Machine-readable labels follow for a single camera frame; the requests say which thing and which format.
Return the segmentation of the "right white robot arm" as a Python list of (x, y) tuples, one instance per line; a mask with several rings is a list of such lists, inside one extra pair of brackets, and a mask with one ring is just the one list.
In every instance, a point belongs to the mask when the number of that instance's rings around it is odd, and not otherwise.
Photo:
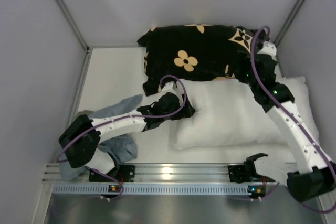
[(244, 162), (252, 177), (266, 176), (285, 185), (298, 202), (335, 190), (335, 163), (313, 138), (289, 88), (276, 81), (276, 48), (265, 42), (262, 50), (238, 54), (229, 72), (247, 84), (255, 101), (275, 123), (295, 158), (296, 168), (258, 153)]

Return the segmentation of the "black floral pillowcase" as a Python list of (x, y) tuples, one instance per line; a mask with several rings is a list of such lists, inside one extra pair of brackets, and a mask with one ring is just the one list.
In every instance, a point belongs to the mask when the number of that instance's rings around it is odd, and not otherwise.
[(233, 79), (233, 67), (250, 55), (255, 29), (225, 25), (175, 25), (151, 28), (137, 41), (146, 49), (142, 85), (154, 95), (173, 75), (191, 81)]

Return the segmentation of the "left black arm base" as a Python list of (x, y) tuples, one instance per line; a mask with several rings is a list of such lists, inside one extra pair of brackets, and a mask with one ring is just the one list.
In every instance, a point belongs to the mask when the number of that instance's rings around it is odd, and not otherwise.
[[(118, 169), (115, 167), (112, 171), (107, 173), (108, 176), (115, 178), (120, 182), (132, 182), (135, 176), (135, 166), (134, 165), (121, 165)], [(90, 182), (110, 182), (109, 178), (99, 175), (95, 172), (90, 171), (89, 174)]]

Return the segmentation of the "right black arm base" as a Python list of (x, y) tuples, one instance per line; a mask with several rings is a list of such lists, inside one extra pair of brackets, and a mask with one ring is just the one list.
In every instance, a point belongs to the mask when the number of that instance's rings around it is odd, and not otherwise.
[(246, 171), (244, 165), (229, 165), (228, 166), (229, 181), (234, 183), (244, 183), (244, 182), (264, 182), (262, 176), (251, 175)]

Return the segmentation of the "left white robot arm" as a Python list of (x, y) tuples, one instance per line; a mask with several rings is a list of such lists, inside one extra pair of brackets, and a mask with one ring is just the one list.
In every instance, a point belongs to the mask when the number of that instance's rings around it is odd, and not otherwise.
[(141, 94), (89, 114), (80, 114), (59, 138), (63, 150), (60, 167), (65, 179), (85, 169), (102, 174), (116, 172), (136, 159), (137, 146), (131, 133), (153, 130), (165, 121), (190, 118), (195, 109), (185, 94), (163, 93), (158, 100), (141, 106)]

